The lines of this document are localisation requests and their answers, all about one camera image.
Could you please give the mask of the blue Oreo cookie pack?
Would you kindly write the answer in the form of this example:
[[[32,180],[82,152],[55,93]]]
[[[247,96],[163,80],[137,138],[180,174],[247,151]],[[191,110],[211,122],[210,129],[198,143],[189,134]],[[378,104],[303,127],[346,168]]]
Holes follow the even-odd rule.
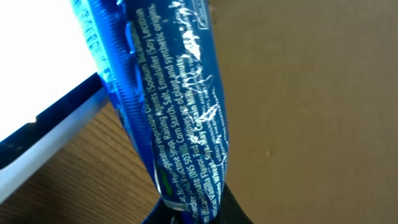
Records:
[[[164,205],[216,220],[228,127],[209,5],[72,0],[97,74]]]

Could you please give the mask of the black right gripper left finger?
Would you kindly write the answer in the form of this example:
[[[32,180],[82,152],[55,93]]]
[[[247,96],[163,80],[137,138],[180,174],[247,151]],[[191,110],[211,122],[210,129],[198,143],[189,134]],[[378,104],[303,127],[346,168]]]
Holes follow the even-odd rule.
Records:
[[[160,198],[142,224],[184,224],[184,211],[179,203]]]

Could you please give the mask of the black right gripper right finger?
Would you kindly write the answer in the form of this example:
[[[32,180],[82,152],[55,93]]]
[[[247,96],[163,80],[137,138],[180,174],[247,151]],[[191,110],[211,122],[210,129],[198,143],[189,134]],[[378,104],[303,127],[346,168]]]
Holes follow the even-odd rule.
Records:
[[[253,224],[245,214],[227,184],[221,197],[221,206],[217,216],[217,224]]]

